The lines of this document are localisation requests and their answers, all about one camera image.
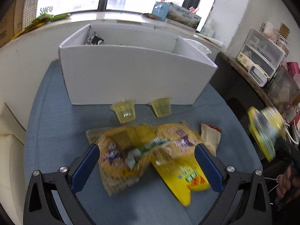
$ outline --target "white cable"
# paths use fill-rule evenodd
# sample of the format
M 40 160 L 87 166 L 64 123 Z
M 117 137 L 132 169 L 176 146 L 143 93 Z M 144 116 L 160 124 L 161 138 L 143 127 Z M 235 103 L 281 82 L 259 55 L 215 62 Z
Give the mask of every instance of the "white cable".
M 296 141 L 293 140 L 293 138 L 291 137 L 291 135 L 290 135 L 290 133 L 289 133 L 288 130 L 286 130 L 286 133 L 287 133 L 289 139 L 290 139 L 295 145 L 299 145 L 299 142 L 296 142 Z
M 269 179 L 269 180 L 274 180 L 274 181 L 277 181 L 276 178 L 265 178 L 265 179 Z
M 279 185 L 279 184 L 277 184 L 273 189 L 275 189 L 278 185 Z M 271 189 L 271 190 L 269 191 L 269 193 L 270 193 L 273 189 Z
M 269 179 L 269 180 L 274 180 L 274 181 L 276 181 L 276 182 L 277 182 L 277 185 L 273 188 L 273 189 L 275 189 L 275 188 L 279 185 L 278 178 L 279 178 L 280 176 L 283 176 L 283 174 L 279 174 L 279 175 L 277 176 L 277 178 L 266 178 L 266 177 L 265 177 L 265 179 Z
M 288 131 L 288 129 L 287 129 L 286 126 L 285 126 L 284 130 L 285 130 L 285 132 L 287 133 L 289 139 L 290 139 L 295 145 L 299 145 L 299 142 L 296 142 L 296 141 L 293 140 L 293 138 L 291 137 L 291 135 L 290 135 L 290 133 L 289 133 L 289 131 Z

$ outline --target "packaging box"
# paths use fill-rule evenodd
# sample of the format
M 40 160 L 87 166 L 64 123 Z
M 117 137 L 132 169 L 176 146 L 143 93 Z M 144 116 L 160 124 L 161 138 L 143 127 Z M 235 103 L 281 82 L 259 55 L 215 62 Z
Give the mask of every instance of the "packaging box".
M 13 18 L 13 35 L 16 35 L 22 30 L 24 4 L 25 0 L 16 0 Z
M 9 42 L 14 36 L 14 9 L 15 2 L 0 21 L 0 47 Z
M 22 30 L 24 3 L 25 0 L 15 0 L 0 21 L 0 47 Z
M 85 45 L 97 33 L 104 43 Z M 59 46 L 72 104 L 148 104 L 171 97 L 190 105 L 217 66 L 188 40 L 149 25 L 102 22 L 86 25 Z
M 177 6 L 173 3 L 162 3 L 156 2 L 152 14 L 162 18 L 171 19 L 187 25 L 193 29 L 197 29 L 201 17 L 195 13 L 191 13 L 188 9 L 184 7 Z

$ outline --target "snack bag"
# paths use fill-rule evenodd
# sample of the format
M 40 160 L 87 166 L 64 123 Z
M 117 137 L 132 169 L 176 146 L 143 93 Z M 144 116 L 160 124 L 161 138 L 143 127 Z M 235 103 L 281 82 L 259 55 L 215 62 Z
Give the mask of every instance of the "snack bag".
M 200 135 L 186 122 L 159 125 L 156 134 L 171 140 L 169 145 L 154 152 L 157 165 L 164 165 L 187 155 L 194 156 L 195 146 L 202 143 Z
M 157 126 L 156 134 L 172 141 L 153 152 L 151 163 L 181 204 L 188 206 L 191 191 L 210 187 L 194 157 L 195 146 L 202 139 L 185 122 Z
M 128 167 L 119 148 L 122 138 L 119 137 L 118 139 L 119 145 L 112 138 L 115 134 L 126 131 L 127 128 L 128 126 L 90 130 L 86 134 L 90 143 L 99 146 L 100 174 L 103 186 L 109 195 L 118 193 L 137 183 L 150 164 L 149 155 L 145 155 L 139 159 L 136 169 L 131 170 Z
M 153 156 L 151 163 L 184 206 L 191 203 L 191 191 L 202 191 L 210 188 L 205 175 L 193 156 L 179 158 L 165 165 L 157 165 Z
M 157 137 L 150 125 L 89 130 L 86 135 L 99 146 L 100 174 L 109 195 L 137 183 L 150 164 L 152 151 L 170 143 Z

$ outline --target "white leather sofa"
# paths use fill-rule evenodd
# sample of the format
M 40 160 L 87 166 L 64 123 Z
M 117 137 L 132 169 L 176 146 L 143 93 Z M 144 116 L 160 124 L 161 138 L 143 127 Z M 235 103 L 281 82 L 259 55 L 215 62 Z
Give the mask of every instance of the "white leather sofa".
M 25 130 L 0 103 L 0 203 L 15 225 L 23 224 Z

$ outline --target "yellow plastic cup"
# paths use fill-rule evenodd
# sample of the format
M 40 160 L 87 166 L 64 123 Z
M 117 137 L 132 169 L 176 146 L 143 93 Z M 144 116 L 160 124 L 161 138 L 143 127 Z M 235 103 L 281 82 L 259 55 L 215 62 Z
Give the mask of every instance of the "yellow plastic cup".
M 123 100 L 111 105 L 110 109 L 115 112 L 121 124 L 135 120 L 134 102 Z
M 170 98 L 161 98 L 151 102 L 157 117 L 161 118 L 171 114 Z

